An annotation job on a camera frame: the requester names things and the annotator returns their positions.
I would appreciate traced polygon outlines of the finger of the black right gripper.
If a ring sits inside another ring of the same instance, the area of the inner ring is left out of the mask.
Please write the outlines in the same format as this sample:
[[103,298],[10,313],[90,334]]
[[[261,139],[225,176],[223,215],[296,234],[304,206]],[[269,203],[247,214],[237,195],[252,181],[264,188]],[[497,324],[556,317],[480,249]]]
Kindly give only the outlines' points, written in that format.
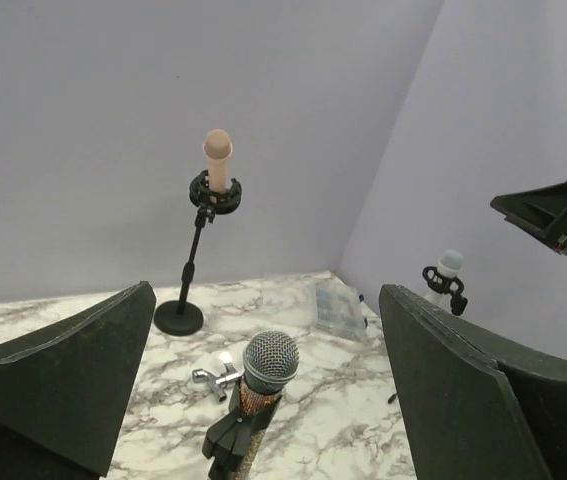
[[554,252],[567,255],[567,181],[494,197],[491,208]]

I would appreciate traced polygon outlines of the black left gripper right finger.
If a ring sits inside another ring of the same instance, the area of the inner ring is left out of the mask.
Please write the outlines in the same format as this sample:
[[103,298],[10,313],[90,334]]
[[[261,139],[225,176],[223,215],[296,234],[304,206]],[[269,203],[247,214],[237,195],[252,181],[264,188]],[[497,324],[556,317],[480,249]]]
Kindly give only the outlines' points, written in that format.
[[379,308],[418,478],[567,479],[567,360],[404,286]]

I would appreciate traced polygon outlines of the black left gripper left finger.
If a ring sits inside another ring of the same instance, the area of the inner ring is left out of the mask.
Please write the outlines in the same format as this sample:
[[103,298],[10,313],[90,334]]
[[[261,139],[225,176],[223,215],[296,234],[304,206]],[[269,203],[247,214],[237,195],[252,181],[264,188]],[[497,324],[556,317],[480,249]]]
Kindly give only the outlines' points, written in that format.
[[0,344],[0,479],[107,476],[155,305],[143,281]]

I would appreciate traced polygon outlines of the black clip microphone stand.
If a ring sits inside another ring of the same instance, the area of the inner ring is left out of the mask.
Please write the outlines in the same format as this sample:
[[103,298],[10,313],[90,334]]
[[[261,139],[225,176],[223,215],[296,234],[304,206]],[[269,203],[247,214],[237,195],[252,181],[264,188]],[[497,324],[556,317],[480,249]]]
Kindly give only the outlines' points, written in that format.
[[212,460],[207,478],[248,479],[265,433],[277,412],[282,392],[262,395],[239,381],[228,413],[208,428],[202,454]]

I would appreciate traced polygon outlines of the glitter microphone silver mesh head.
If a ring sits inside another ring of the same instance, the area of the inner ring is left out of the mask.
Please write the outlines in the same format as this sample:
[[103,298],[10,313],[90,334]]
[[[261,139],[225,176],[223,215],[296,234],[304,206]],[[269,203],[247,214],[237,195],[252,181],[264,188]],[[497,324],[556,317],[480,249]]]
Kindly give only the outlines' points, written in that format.
[[265,433],[277,412],[285,386],[296,376],[299,351],[288,334],[269,330],[254,336],[243,351],[243,378],[239,386],[239,407],[250,425],[246,454],[236,479],[248,479]]

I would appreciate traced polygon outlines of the pink microphone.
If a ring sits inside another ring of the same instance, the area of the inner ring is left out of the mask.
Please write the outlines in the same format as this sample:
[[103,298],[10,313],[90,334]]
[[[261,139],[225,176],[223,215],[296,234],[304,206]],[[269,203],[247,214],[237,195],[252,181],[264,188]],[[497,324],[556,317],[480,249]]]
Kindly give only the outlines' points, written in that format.
[[225,193],[228,185],[228,161],[233,153],[230,135],[223,129],[213,129],[206,135],[203,151],[208,158],[209,188]]

